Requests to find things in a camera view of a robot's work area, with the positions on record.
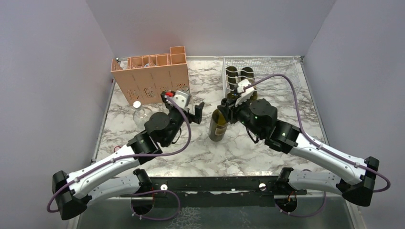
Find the green Primitivo wine bottle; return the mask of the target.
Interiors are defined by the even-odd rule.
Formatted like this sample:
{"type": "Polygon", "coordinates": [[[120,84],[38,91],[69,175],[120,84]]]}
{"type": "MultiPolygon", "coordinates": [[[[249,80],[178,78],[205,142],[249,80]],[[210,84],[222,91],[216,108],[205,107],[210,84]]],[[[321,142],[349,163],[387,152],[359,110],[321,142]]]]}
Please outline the green Primitivo wine bottle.
{"type": "Polygon", "coordinates": [[[224,115],[220,112],[219,109],[215,109],[211,117],[209,138],[215,142],[221,141],[224,137],[227,127],[228,122],[226,121],[224,115]]]}

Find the green wine bottle silver neck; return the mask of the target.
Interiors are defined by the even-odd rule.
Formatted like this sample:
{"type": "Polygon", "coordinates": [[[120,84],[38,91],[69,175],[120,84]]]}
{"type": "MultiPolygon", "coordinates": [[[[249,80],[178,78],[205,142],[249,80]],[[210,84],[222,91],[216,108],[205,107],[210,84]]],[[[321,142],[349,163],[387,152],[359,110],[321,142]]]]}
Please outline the green wine bottle silver neck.
{"type": "MultiPolygon", "coordinates": [[[[241,76],[241,80],[247,79],[250,83],[254,83],[255,82],[255,76],[254,76],[254,71],[251,67],[244,67],[241,71],[240,71],[240,76],[241,76]]],[[[250,101],[254,101],[257,99],[258,95],[257,95],[257,90],[256,90],[256,86],[253,87],[254,92],[252,93],[251,97],[250,97],[250,101]]]]}

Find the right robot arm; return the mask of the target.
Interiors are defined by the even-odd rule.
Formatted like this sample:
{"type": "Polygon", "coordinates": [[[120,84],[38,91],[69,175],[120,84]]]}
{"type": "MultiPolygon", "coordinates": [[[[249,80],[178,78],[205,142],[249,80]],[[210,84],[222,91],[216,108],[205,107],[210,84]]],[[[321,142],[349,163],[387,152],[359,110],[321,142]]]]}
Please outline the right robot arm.
{"type": "Polygon", "coordinates": [[[235,99],[225,98],[217,108],[226,121],[231,124],[240,122],[269,148],[299,156],[327,170],[304,172],[283,169],[286,175],[280,174],[281,178],[275,182],[279,193],[287,194],[293,189],[314,189],[341,195],[358,206],[370,206],[378,159],[351,156],[315,140],[301,128],[279,120],[277,108],[266,99],[237,105],[235,99]]]}

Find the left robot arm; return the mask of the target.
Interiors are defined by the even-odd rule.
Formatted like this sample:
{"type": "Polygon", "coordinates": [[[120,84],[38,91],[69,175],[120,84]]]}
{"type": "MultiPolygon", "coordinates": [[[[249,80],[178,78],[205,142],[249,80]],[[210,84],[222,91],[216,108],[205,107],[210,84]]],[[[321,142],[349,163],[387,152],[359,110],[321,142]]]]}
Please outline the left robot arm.
{"type": "Polygon", "coordinates": [[[201,102],[190,113],[188,104],[191,94],[182,90],[163,91],[161,99],[169,112],[153,113],[144,124],[144,130],[118,151],[78,171],[66,173],[60,170],[54,173],[53,196],[47,204],[47,211],[58,212],[62,220],[69,220],[82,214],[98,200],[132,193],[139,196],[150,193],[150,179],[144,170],[137,169],[133,176],[127,178],[115,176],[156,157],[184,151],[191,141],[190,124],[201,123],[204,108],[204,102],[201,102]],[[183,124],[186,124],[188,130],[185,145],[174,152],[163,153],[162,148],[176,143],[175,137],[183,124]]]}

